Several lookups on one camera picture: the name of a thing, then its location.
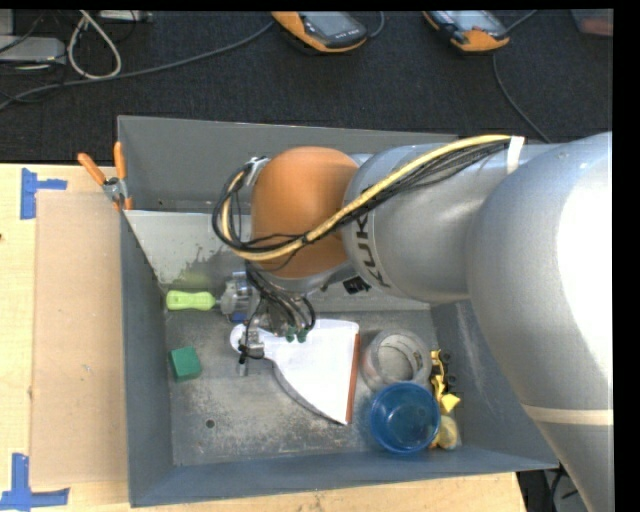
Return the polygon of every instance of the green cube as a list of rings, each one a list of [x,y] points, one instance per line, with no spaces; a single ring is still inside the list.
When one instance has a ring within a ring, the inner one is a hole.
[[[202,373],[200,359],[193,347],[183,347],[169,352],[169,363],[176,382],[196,379]]]

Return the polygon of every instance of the blue cup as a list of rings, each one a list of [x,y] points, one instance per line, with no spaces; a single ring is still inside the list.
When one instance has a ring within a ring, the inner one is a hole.
[[[424,450],[440,428],[440,407],[431,392],[414,382],[398,382],[379,391],[370,412],[371,433],[393,453]]]

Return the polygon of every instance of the tape roll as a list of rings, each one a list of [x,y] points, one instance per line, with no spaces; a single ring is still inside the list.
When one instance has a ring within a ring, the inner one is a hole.
[[[412,331],[386,329],[378,333],[364,350],[360,367],[372,391],[396,382],[415,382],[432,391],[431,349]]]

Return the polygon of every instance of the lime green object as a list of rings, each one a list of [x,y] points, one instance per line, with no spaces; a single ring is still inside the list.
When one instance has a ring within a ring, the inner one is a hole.
[[[307,334],[309,334],[309,329],[300,329],[297,333],[298,343],[307,341]]]
[[[202,373],[200,359],[193,347],[183,347],[169,352],[169,363],[176,382],[196,379]]]
[[[199,309],[209,311],[216,305],[216,298],[209,292],[181,292],[171,290],[167,293],[167,308],[170,311],[181,309]]]
[[[285,338],[288,342],[292,342],[293,340],[296,339],[296,328],[293,325],[290,325],[289,327],[287,327],[287,332],[285,334]]]

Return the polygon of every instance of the yellow cable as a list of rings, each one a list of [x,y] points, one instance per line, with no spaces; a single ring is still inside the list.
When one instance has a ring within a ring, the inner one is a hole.
[[[314,228],[312,231],[310,231],[307,234],[306,242],[298,239],[278,249],[267,250],[262,253],[247,252],[247,251],[242,251],[234,248],[232,248],[232,251],[236,253],[238,256],[240,256],[241,258],[244,258],[250,261],[265,261],[265,260],[271,260],[274,258],[285,256],[293,251],[301,249],[307,243],[313,242],[317,238],[324,235],[327,231],[333,228],[338,223],[338,221],[340,221],[340,219],[349,215],[351,212],[353,212],[354,210],[362,206],[364,203],[369,201],[369,199],[374,197],[376,194],[378,194],[379,192],[387,188],[390,184],[392,184],[399,178],[402,178],[405,174],[410,173],[417,167],[424,165],[427,162],[430,162],[431,160],[434,160],[440,156],[446,155],[447,153],[452,153],[459,149],[468,148],[470,146],[479,146],[479,145],[488,144],[491,142],[509,140],[510,138],[511,138],[510,135],[479,135],[477,137],[469,137],[466,139],[461,139],[461,140],[451,142],[444,146],[440,146],[439,148],[433,149],[428,153],[424,153],[420,155],[419,157],[403,165],[400,169],[397,169],[396,171],[387,175],[384,179],[380,180],[378,183],[376,183],[375,185],[367,189],[365,192],[360,194],[348,205],[346,205],[340,211],[332,215],[329,219],[327,219],[322,224],[320,224],[319,226]],[[239,177],[240,176],[236,177],[236,179],[233,180],[229,189],[233,187],[233,185],[237,182]],[[229,204],[230,204],[230,199],[227,199],[223,204],[222,215],[221,215],[222,230],[227,238],[230,238],[229,226],[227,224]]]
[[[233,180],[231,181],[231,184],[229,185],[227,192],[229,192],[230,190],[233,190],[233,187],[235,186],[236,183],[238,183],[238,180],[240,180],[243,177],[244,177],[244,172],[242,171],[236,174],[235,178],[233,178]],[[228,198],[225,200],[224,203],[222,203],[222,210],[220,212],[220,217],[222,218],[222,226],[221,226],[222,233],[224,234],[227,240],[231,240],[231,232],[229,231],[229,225],[227,224],[230,205],[231,205],[231,198]]]

